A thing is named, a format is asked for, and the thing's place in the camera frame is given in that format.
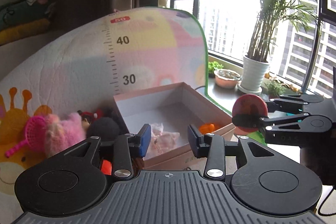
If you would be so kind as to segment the pink ceramic bowl planter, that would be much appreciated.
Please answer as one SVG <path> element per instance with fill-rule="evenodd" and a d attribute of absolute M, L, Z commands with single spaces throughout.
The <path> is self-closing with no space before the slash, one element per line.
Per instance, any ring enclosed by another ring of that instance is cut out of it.
<path fill-rule="evenodd" d="M 241 80 L 241 75 L 229 69 L 217 69 L 214 75 L 216 85 L 224 89 L 233 89 Z"/>

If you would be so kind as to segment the black plush toy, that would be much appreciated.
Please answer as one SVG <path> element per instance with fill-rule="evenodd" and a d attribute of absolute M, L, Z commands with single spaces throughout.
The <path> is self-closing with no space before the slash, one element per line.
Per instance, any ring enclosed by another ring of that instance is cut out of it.
<path fill-rule="evenodd" d="M 119 125 L 109 117 L 93 121 L 87 129 L 87 137 L 99 136 L 101 141 L 113 141 L 120 135 Z"/>

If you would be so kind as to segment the pale pink toy in box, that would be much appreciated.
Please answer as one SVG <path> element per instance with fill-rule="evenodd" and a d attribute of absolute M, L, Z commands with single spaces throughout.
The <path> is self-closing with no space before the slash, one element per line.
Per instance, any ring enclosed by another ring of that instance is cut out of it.
<path fill-rule="evenodd" d="M 165 131 L 163 124 L 153 123 L 151 127 L 151 141 L 147 149 L 145 160 L 163 155 L 178 146 L 179 132 Z"/>

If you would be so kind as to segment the green yellow plush pillow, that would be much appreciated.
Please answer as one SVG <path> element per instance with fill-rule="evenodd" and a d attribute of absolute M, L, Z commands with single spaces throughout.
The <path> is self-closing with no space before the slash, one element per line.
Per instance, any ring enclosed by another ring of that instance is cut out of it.
<path fill-rule="evenodd" d="M 18 0 L 1 6 L 1 45 L 46 32 L 59 0 Z"/>

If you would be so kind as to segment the colourful children play mat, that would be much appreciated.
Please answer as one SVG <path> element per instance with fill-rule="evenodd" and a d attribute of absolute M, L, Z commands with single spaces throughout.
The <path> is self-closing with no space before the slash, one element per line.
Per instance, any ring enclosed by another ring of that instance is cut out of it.
<path fill-rule="evenodd" d="M 133 90 L 207 85 L 203 28 L 185 11 L 137 8 L 60 36 L 1 80 L 1 153 L 35 115 L 95 112 Z"/>

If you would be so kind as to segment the pink haired plush doll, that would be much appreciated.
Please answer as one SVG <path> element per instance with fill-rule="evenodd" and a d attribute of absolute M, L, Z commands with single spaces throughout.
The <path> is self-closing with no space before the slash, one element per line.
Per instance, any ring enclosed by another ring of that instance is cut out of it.
<path fill-rule="evenodd" d="M 45 154 L 52 157 L 86 138 L 81 116 L 71 113 L 67 120 L 60 120 L 55 114 L 46 116 Z"/>

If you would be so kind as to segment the white potted palm plant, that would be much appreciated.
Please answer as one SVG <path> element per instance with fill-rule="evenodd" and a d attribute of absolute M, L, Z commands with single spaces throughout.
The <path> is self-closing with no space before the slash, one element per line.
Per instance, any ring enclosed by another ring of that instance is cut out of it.
<path fill-rule="evenodd" d="M 309 29 L 317 20 L 311 5 L 300 0 L 259 0 L 260 11 L 253 29 L 247 54 L 243 57 L 243 75 L 238 89 L 245 94 L 259 95 L 264 75 L 268 70 L 270 45 L 275 42 L 274 30 L 283 21 L 290 21 L 295 28 Z"/>

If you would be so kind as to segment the orange toy in box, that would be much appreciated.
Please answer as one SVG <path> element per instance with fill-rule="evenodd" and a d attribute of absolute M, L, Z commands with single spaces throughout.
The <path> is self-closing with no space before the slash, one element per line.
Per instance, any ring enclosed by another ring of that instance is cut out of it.
<path fill-rule="evenodd" d="M 206 135 L 208 133 L 213 133 L 220 128 L 221 125 L 217 123 L 204 123 L 198 127 L 198 130 L 202 135 Z"/>

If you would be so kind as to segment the round pink toy disc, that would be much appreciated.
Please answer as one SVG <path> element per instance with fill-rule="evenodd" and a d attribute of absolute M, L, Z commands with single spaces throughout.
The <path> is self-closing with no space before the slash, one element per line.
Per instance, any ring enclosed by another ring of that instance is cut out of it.
<path fill-rule="evenodd" d="M 266 103 L 257 95 L 244 94 L 234 103 L 232 109 L 232 123 L 242 130 L 243 135 L 258 130 L 260 118 L 267 117 Z"/>

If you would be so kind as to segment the small green potted plant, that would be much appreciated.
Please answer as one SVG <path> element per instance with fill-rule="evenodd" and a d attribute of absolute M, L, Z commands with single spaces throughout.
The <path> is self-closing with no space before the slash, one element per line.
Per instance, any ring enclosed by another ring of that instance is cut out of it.
<path fill-rule="evenodd" d="M 279 98 L 284 94 L 285 87 L 277 80 L 269 80 L 265 83 L 266 91 L 269 99 Z"/>

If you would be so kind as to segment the pink cardboard box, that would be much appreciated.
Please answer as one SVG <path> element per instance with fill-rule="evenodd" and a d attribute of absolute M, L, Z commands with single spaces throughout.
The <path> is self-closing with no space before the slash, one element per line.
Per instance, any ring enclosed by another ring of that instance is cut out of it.
<path fill-rule="evenodd" d="M 190 124 L 196 127 L 215 124 L 219 129 L 214 133 L 227 141 L 232 139 L 235 130 L 228 114 L 185 83 L 115 95 L 114 104 L 130 133 L 139 132 L 147 123 L 155 132 L 169 135 L 166 143 L 151 138 L 143 159 L 145 169 L 204 168 L 205 160 L 194 157 L 188 142 Z"/>

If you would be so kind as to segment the pink toy net scoop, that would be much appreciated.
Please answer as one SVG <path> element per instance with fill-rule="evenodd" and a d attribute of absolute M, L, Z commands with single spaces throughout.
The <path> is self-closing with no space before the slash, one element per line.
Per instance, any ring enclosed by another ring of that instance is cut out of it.
<path fill-rule="evenodd" d="M 44 116 L 31 117 L 24 127 L 23 140 L 11 149 L 7 150 L 5 152 L 5 157 L 11 157 L 23 147 L 28 147 L 34 152 L 44 152 L 46 127 L 46 118 Z"/>

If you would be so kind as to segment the red dress girl figurine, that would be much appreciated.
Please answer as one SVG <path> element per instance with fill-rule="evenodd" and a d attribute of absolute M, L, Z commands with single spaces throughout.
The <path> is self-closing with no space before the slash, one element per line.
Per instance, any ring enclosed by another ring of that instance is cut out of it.
<path fill-rule="evenodd" d="M 98 109 L 93 113 L 78 110 L 77 113 L 81 116 L 81 125 L 85 131 L 95 120 L 104 116 L 104 112 L 101 109 Z"/>

